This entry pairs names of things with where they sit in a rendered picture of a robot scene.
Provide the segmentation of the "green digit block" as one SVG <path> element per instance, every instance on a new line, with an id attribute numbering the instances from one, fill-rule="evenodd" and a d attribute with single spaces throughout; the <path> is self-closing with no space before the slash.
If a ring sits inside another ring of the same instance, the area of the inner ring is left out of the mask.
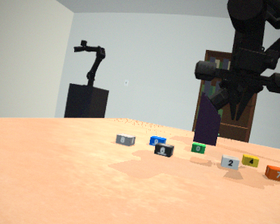
<path id="1" fill-rule="evenodd" d="M 198 153 L 198 154 L 204 154 L 205 149 L 206 149 L 206 145 L 199 144 L 197 142 L 193 142 L 192 147 L 191 147 L 191 151 Z"/>

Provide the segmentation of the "orange block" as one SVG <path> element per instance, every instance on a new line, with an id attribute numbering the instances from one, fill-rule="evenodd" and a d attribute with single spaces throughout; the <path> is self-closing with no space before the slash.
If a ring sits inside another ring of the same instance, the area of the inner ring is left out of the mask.
<path id="1" fill-rule="evenodd" d="M 267 165 L 265 175 L 268 177 L 268 179 L 280 181 L 280 168 Z"/>

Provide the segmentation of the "yellow block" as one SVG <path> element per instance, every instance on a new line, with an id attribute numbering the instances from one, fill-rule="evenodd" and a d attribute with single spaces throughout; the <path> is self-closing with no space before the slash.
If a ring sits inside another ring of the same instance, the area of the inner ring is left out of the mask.
<path id="1" fill-rule="evenodd" d="M 242 164 L 245 166 L 253 166 L 253 167 L 258 167 L 260 159 L 258 157 L 255 157 L 253 155 L 246 155 L 243 154 L 242 157 Z"/>

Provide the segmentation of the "blue block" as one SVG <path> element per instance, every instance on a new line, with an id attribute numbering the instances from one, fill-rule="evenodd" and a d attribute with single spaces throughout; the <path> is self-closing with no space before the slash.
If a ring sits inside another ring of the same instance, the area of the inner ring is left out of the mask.
<path id="1" fill-rule="evenodd" d="M 149 145 L 155 146 L 158 143 L 166 144 L 166 138 L 161 138 L 158 136 L 151 136 Z"/>

